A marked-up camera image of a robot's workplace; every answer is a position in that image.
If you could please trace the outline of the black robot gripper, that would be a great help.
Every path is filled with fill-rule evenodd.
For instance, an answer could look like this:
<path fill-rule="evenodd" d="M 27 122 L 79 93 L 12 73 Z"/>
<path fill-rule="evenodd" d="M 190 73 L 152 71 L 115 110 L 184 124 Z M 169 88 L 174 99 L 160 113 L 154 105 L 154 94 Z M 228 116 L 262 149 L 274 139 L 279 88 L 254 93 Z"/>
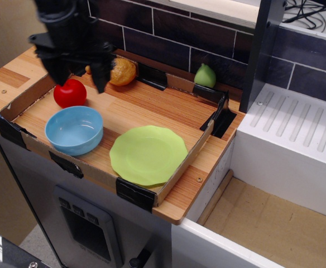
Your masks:
<path fill-rule="evenodd" d="M 69 62 L 90 64 L 92 80 L 99 94 L 111 79 L 115 47 L 93 34 L 93 22 L 78 18 L 68 21 L 46 21 L 47 31 L 31 35 L 28 40 L 54 82 L 64 85 L 71 76 Z"/>

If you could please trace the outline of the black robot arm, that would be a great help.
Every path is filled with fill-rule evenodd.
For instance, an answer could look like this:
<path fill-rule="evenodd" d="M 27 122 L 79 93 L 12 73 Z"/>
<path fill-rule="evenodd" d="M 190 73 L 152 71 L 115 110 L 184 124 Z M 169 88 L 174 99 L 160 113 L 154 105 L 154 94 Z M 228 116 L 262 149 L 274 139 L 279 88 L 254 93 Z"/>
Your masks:
<path fill-rule="evenodd" d="M 114 67 L 115 47 L 95 34 L 97 16 L 90 16 L 95 1 L 35 1 L 37 15 L 47 29 L 31 35 L 48 74 L 58 85 L 64 85 L 74 74 L 82 76 L 88 66 L 99 93 L 105 91 Z"/>

